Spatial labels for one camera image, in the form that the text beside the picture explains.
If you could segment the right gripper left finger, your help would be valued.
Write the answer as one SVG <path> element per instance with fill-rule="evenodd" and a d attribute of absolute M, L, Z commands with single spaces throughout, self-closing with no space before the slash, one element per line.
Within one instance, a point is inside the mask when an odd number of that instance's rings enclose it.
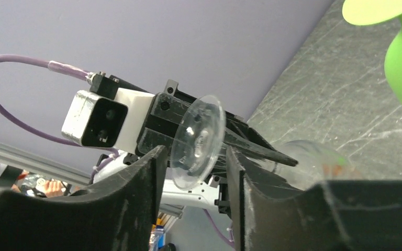
<path fill-rule="evenodd" d="M 0 250 L 148 250 L 168 151 L 70 196 L 33 198 L 0 188 Z"/>

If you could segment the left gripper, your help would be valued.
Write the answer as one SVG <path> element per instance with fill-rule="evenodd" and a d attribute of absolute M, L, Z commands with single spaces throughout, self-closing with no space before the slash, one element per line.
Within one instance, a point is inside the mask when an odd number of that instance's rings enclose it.
<path fill-rule="evenodd" d="M 184 112 L 195 101 L 195 97 L 178 90 L 178 82 L 168 80 L 164 92 L 153 98 L 151 108 L 144 120 L 137 139 L 135 153 L 143 156 L 157 145 L 171 147 L 177 126 Z M 298 161 L 272 149 L 267 149 L 244 139 L 232 130 L 225 129 L 223 142 L 245 153 L 255 155 L 287 166 L 297 166 Z"/>

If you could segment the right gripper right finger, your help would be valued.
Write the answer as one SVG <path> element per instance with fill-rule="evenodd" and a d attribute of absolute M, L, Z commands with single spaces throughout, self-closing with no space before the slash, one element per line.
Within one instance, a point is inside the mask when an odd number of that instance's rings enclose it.
<path fill-rule="evenodd" d="M 402 180 L 329 180 L 296 190 L 227 149 L 236 250 L 402 250 Z"/>

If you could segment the clear wine glass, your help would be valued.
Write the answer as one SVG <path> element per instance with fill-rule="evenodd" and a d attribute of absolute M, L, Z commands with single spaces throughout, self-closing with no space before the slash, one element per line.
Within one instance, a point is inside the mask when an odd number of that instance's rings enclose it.
<path fill-rule="evenodd" d="M 219 158 L 226 156 L 229 146 L 223 142 L 225 129 L 226 113 L 216 96 L 204 96 L 190 105 L 178 125 L 169 157 L 172 179 L 179 189 L 191 190 L 199 186 L 211 174 Z M 307 189 L 321 180 L 361 176 L 347 157 L 322 143 L 293 140 L 276 151 L 297 160 L 297 166 L 241 152 L 258 167 L 281 176 L 299 189 Z"/>

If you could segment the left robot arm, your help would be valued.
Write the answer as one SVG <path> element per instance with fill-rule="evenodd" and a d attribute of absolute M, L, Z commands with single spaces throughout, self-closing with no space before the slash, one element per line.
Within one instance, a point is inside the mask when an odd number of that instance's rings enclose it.
<path fill-rule="evenodd" d="M 156 145 L 171 148 L 169 175 L 164 182 L 162 203 L 230 212 L 226 172 L 226 149 L 232 146 L 270 171 L 278 164 L 296 166 L 297 160 L 271 147 L 255 130 L 234 115 L 224 112 L 225 126 L 215 125 L 217 100 L 196 100 L 179 91 L 169 80 L 163 93 L 153 100 L 139 140 L 118 161 L 101 161 L 93 181 L 101 181 L 133 164 Z"/>

